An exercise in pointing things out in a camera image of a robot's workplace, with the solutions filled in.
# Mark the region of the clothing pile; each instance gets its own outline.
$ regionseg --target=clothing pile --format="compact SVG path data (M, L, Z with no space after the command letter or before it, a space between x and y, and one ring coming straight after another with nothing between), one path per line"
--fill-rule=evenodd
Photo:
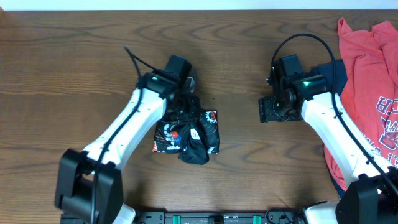
M217 127L217 111L202 111L199 119L184 124L156 124L154 152L180 153L182 161L191 164L206 164L209 154L217 154L220 146Z
M398 32L390 22L353 31L341 18L338 35L347 75L341 102L375 150L398 167ZM335 160L324 152L331 176L346 190Z

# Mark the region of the black cable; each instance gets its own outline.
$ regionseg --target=black cable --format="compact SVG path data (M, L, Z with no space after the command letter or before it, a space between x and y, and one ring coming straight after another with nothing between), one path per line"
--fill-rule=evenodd
M335 118L338 118L341 125L344 127L344 129L346 130L346 132L348 133L348 135L351 137L351 139L355 142L355 144L359 147L359 150L361 150L361 152L365 155L365 157L368 159L368 161L374 166L374 168L381 174L381 176L384 178L384 180L387 182L388 186L391 187L392 191L395 193L395 195L398 197L398 189L397 187L394 185L394 183L392 183L391 179L388 178L388 176L386 175L386 173L379 167L379 165L374 161L374 158L371 157L369 155L369 153L365 150L364 147L362 147L361 143L356 139L356 137L354 136L354 134L351 132L351 130L349 129L349 127L347 126L347 124L344 122L343 118L341 117L342 113L340 111L338 111L337 108L337 104L336 104L336 86L337 86L337 74L336 74L336 62L335 62L335 56L333 55L333 52L331 51L330 47L328 46L328 44L323 41L321 38L319 38L318 36L315 36L313 34L295 34L291 37L289 37L288 39L286 39L285 41L283 41L283 43L281 43L279 45L279 47L276 49L274 56L272 56L272 61L271 61L271 71L270 73L273 74L272 72L272 64L275 61L276 55L278 54L278 51L280 50L280 48L286 44L286 42L288 42L289 40L295 38L295 37L312 37L314 39L316 39L317 41L321 42L323 44L323 46L327 49L330 58L331 58L331 62L333 65L333 84L331 86L331 103L333 105L333 109L336 113Z
M141 77L141 73L138 67L138 64L136 62L136 56L133 55L129 48L127 46L124 46L124 49L126 49L126 51L129 53L132 61L134 62L134 66L136 67L137 70L137 74L138 77ZM119 127L114 131L114 133L111 135L111 137L106 141L106 143L104 144L102 150L101 150L101 154L99 155L98 160L96 161L95 164L95 172L94 172L94 183L93 183L93 190L92 190L92 198L91 198L91 219L90 219L90 223L91 224L96 224L95 222L95 203L96 203L96 188L97 188L97 178L98 178L98 172L100 171L100 164L101 161L105 155L105 152L108 150L108 147L110 144L112 144L112 140L116 137L116 135L118 135L118 133L120 132L120 130L122 130L122 128L124 127L124 125L130 120L130 118L134 115L135 112L138 111L138 107L141 104L141 100L142 100L142 88L140 88L139 90L139 97L138 97L138 102L137 105L132 109L131 113L127 116L127 118L119 125Z
M138 58L137 56L135 56L133 53L131 53L131 51L130 51L130 49L129 49L128 46L125 45L125 46L124 46L124 49L125 49L126 52L130 55L130 57L131 57L131 59L132 59L132 61L134 62L135 65L137 64L137 62L136 62L134 59L136 59L137 61L141 62L143 65L149 67L149 68L152 69L152 70L156 70L156 71L159 70L159 69L153 67L152 65L149 65L149 64L146 63L145 61L139 59L139 58Z

